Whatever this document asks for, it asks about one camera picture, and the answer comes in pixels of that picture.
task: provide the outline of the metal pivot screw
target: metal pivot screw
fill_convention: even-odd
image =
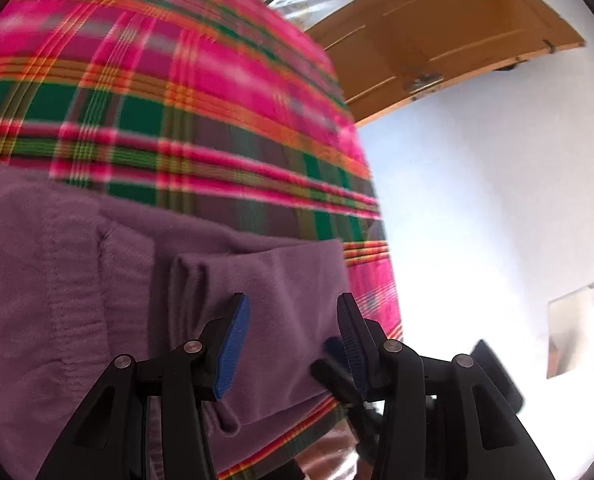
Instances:
[[[401,341],[397,341],[396,339],[388,339],[383,344],[383,348],[387,352],[392,352],[393,354],[396,354],[397,352],[401,352],[403,350],[404,345],[403,343],[401,343]]]
[[[114,365],[117,368],[126,368],[126,367],[130,366],[131,362],[132,362],[132,359],[130,358],[129,355],[120,355],[119,357],[117,357],[114,360]]]
[[[196,354],[197,352],[200,352],[202,348],[203,345],[196,339],[193,339],[184,345],[184,351],[189,354]]]
[[[475,362],[472,357],[466,354],[459,354],[457,356],[457,364],[462,368],[470,368]]]

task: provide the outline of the white wall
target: white wall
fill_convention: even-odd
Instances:
[[[594,281],[594,17],[581,0],[545,1],[586,48],[445,89],[360,134],[405,341],[450,359],[486,338],[568,480],[594,458],[594,360],[546,382],[547,304]]]

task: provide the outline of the purple towel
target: purple towel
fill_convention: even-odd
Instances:
[[[349,288],[338,241],[242,234],[44,178],[0,165],[0,462],[13,480],[35,478],[113,356],[168,352],[234,292],[250,297],[251,321],[231,389],[205,406],[215,468],[324,399],[308,367]],[[155,417],[160,474],[157,429]]]

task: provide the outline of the wooden door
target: wooden door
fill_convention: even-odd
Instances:
[[[448,85],[584,39],[541,0],[355,0],[308,31],[358,125]]]

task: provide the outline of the folded purple fabric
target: folded purple fabric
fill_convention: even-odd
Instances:
[[[336,240],[242,234],[0,165],[0,462],[35,478],[113,356],[168,352],[244,292],[250,329],[232,387],[205,406],[216,469],[235,465],[323,400],[308,367],[337,333],[346,290]],[[161,477],[156,417],[153,428]]]

